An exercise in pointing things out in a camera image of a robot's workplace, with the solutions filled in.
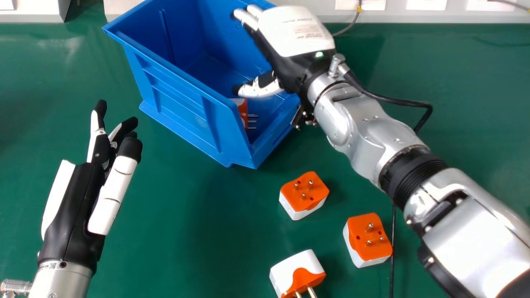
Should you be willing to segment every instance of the bolt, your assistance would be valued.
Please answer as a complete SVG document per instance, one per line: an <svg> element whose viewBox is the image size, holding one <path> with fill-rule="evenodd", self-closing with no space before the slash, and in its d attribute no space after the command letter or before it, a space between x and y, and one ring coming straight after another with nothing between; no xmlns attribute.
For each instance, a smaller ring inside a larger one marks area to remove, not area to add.
<svg viewBox="0 0 530 298"><path fill-rule="evenodd" d="M343 54L333 55L331 59L330 69L328 71L329 77L338 77L339 76L339 65L346 61L346 57Z"/></svg>

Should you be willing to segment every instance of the silver metal joint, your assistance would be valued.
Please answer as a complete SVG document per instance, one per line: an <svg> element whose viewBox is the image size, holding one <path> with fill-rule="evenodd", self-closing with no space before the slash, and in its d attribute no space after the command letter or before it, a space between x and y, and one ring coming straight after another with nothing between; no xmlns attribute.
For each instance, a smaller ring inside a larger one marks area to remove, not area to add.
<svg viewBox="0 0 530 298"><path fill-rule="evenodd" d="M0 284L0 293L12 292L16 295L28 295L31 291L31 283L17 279L4 279Z"/></svg>
<svg viewBox="0 0 530 298"><path fill-rule="evenodd" d="M346 61L346 57L343 54L335 54L331 59L330 69L328 71L329 77L339 76L339 65Z"/></svg>

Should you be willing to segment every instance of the green table surface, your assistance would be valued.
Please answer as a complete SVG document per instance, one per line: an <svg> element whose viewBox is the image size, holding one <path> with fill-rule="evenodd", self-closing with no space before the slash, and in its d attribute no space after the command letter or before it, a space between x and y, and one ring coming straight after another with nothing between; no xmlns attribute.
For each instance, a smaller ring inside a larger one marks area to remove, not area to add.
<svg viewBox="0 0 530 298"><path fill-rule="evenodd" d="M90 111L105 99L108 127L139 118L144 154L89 297L275 297L270 267L309 248L328 274L320 297L387 297L390 264L357 269L341 232L370 212L389 232L390 201L319 128L291 133L258 170L222 167L138 110L125 55L100 29L102 4L83 3L66 24L0 25L0 278L33 279L51 183L61 159L85 160ZM422 139L527 222L529 29L359 24L337 38L374 92L431 102ZM422 113L388 111L410 125ZM310 170L331 193L293 222L279 189ZM395 297L445 297L416 259L419 242L399 215Z"/></svg>

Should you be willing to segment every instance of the metal prong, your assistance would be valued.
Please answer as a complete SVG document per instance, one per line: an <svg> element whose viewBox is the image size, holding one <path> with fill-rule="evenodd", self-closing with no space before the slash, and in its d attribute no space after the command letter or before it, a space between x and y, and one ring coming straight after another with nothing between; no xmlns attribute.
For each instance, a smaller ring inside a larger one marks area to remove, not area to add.
<svg viewBox="0 0 530 298"><path fill-rule="evenodd" d="M309 296L310 296L311 298L316 298L315 290L313 290L312 287L307 287L307 292L309 293Z"/></svg>

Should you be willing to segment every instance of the robotic arm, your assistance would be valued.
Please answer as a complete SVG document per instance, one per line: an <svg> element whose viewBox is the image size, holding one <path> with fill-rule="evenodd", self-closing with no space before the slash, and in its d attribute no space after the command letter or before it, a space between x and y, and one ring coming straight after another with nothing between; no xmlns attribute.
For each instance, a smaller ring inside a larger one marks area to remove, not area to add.
<svg viewBox="0 0 530 298"><path fill-rule="evenodd" d="M293 126L314 118L353 169L388 194L421 238L420 261L449 296L530 297L530 227L389 117L315 15L304 7L250 5L233 17L272 65L278 85L257 78L237 93L260 98L271 94L262 92L266 86L297 93Z"/></svg>
<svg viewBox="0 0 530 298"><path fill-rule="evenodd" d="M107 135L106 112L107 103L100 100L92 111L86 163L63 160L59 167L42 217L33 283L6 279L0 285L3 297L86 297L143 148L134 132L138 119L120 123Z"/></svg>

